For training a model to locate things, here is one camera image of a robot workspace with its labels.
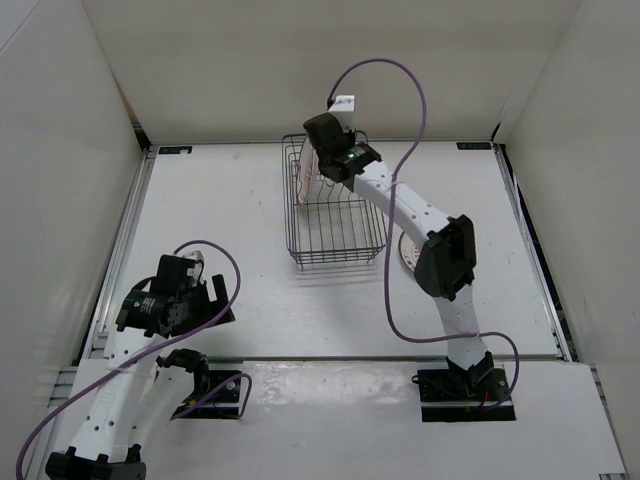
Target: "white floor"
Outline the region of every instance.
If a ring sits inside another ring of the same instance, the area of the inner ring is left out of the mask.
[[[407,143],[374,144],[395,165]],[[194,146],[189,155],[159,155],[118,279],[108,325],[131,286],[155,273],[158,259],[181,243],[203,238],[227,248],[242,271],[233,307],[237,322],[185,342],[209,355],[260,358],[413,358],[445,355],[444,344],[397,339],[386,322],[382,254],[371,265],[300,271],[285,248],[281,146]],[[430,203],[475,223],[478,266],[474,300],[482,330],[512,336],[524,356],[554,358],[557,349],[534,271],[492,151],[459,151],[455,143],[423,143],[401,174]],[[408,335],[442,335],[433,301],[397,255],[391,266],[392,305]],[[205,275],[233,270],[202,248]],[[487,339],[496,355],[508,344]]]

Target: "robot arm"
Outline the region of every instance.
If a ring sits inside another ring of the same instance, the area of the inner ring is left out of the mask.
[[[373,148],[356,144],[354,113],[355,97],[337,96],[328,112],[305,122],[304,129],[317,153],[320,173],[388,215],[392,172]],[[399,184],[394,222],[415,245],[422,246],[414,276],[434,298],[445,333],[478,333],[471,286],[476,265],[471,220],[464,215],[452,218]],[[447,362],[471,389],[493,369],[491,353],[478,337],[449,340]]]
[[[364,167],[363,173],[355,176],[353,184],[355,193],[369,200],[387,215],[391,201],[391,173],[384,161],[375,161]],[[428,244],[434,232],[446,231],[451,224],[447,214],[427,203],[405,184],[396,186],[394,221],[415,245]],[[429,270],[429,265],[420,265],[420,262],[416,267],[416,280],[421,287],[426,285],[427,281],[419,277],[424,276]],[[473,307],[472,288],[470,283],[465,284],[455,292],[452,300],[436,296],[445,292],[431,293],[427,290],[427,293],[434,297],[446,335],[480,331]],[[448,359],[463,370],[480,364],[486,353],[487,347],[481,338],[463,338],[447,343]]]
[[[206,284],[200,281],[203,268],[200,252],[161,257],[156,276],[137,284],[123,302],[108,370],[119,369],[143,350],[193,330],[222,311],[228,303],[224,280],[213,277],[217,299],[210,302]],[[149,282],[149,291],[143,290]],[[218,324],[233,320],[228,310]],[[208,372],[206,356],[193,350],[174,350],[166,359],[141,358],[97,389],[67,452],[49,457],[47,475],[52,480],[143,480],[142,455],[148,441],[185,399],[209,391]]]

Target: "gray platform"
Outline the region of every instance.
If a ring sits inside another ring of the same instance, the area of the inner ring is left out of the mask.
[[[408,143],[376,143],[395,165]],[[401,179],[440,209],[475,223],[478,266],[474,298],[482,330],[512,336],[525,356],[552,358],[557,348],[505,184],[492,151],[459,151],[455,143],[423,143]],[[112,324],[132,285],[153,275],[158,258],[177,245],[204,238],[225,246],[242,270],[238,321],[202,332],[188,346],[234,358],[438,357],[444,344],[397,339],[386,322],[382,254],[356,268],[300,271],[285,248],[281,147],[276,144],[194,146],[189,155],[158,155],[117,279],[106,322]],[[408,335],[436,336],[442,326],[433,301],[415,284],[396,254],[392,305]],[[204,247],[205,273],[233,270]],[[497,355],[511,355],[487,339]]]
[[[84,360],[74,391],[105,364]],[[517,420],[471,424],[421,422],[414,363],[243,369],[255,382],[245,418],[171,422],[142,451],[147,478],[598,480],[624,472],[585,365],[525,362],[513,394]],[[63,414],[56,449],[66,450],[90,401]]]

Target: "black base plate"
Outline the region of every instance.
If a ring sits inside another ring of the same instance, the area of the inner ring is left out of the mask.
[[[448,369],[418,370],[413,383],[420,388],[423,422],[496,422],[516,419],[513,404],[507,401],[497,408],[480,407],[500,400],[509,384],[505,372],[494,368],[471,391]]]

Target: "metal wire basket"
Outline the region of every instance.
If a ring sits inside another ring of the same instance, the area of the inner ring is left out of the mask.
[[[368,142],[364,132],[358,141]],[[370,262],[385,247],[387,225],[380,209],[318,173],[307,202],[298,205],[300,152],[305,135],[282,139],[282,176],[287,249],[298,265]]]

